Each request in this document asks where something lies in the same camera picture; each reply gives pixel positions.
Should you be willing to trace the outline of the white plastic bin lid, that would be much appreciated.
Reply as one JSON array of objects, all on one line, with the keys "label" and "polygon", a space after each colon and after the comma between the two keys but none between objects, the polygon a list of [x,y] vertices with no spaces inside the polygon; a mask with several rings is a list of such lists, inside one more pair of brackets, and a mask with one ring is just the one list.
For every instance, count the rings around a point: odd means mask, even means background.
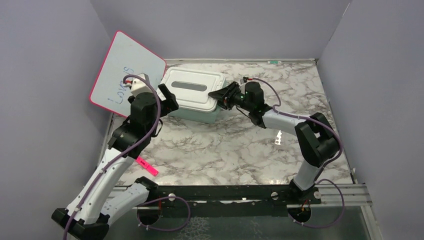
[{"label": "white plastic bin lid", "polygon": [[181,109],[203,113],[216,109],[217,100],[209,93],[222,89],[225,82],[223,73],[182,67],[170,67],[161,80]]}]

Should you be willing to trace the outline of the clear plastic test tube rack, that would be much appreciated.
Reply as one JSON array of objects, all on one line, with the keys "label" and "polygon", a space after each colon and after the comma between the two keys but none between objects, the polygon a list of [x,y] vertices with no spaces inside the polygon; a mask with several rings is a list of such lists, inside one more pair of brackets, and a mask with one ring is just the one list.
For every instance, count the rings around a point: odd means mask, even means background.
[{"label": "clear plastic test tube rack", "polygon": [[281,141],[282,141],[282,132],[279,130],[275,137],[275,144],[281,145]]}]

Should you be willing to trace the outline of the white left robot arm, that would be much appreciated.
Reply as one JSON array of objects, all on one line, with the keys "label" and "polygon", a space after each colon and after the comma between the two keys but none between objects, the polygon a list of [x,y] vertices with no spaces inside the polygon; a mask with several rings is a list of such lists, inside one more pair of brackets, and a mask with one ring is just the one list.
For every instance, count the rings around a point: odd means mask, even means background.
[{"label": "white left robot arm", "polygon": [[63,228],[62,238],[102,240],[112,224],[138,204],[157,200],[156,183],[145,178],[108,200],[123,173],[159,134],[161,118],[179,109],[177,98],[161,83],[158,91],[144,82],[132,81],[130,115],[114,130],[100,164],[76,198],[65,208],[57,208],[51,218]]}]

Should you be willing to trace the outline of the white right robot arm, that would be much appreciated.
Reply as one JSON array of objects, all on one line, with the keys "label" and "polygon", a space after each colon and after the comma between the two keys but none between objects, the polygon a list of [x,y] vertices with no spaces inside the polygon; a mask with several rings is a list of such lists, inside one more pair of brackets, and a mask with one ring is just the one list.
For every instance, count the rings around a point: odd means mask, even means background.
[{"label": "white right robot arm", "polygon": [[266,104],[264,91],[258,81],[257,78],[246,78],[243,84],[232,82],[222,89],[209,92],[208,96],[224,110],[238,107],[247,111],[255,126],[279,130],[297,138],[304,161],[289,183],[287,196],[292,202],[300,204],[308,198],[326,164],[341,155],[343,147],[340,138],[320,112],[311,116],[294,115]]}]

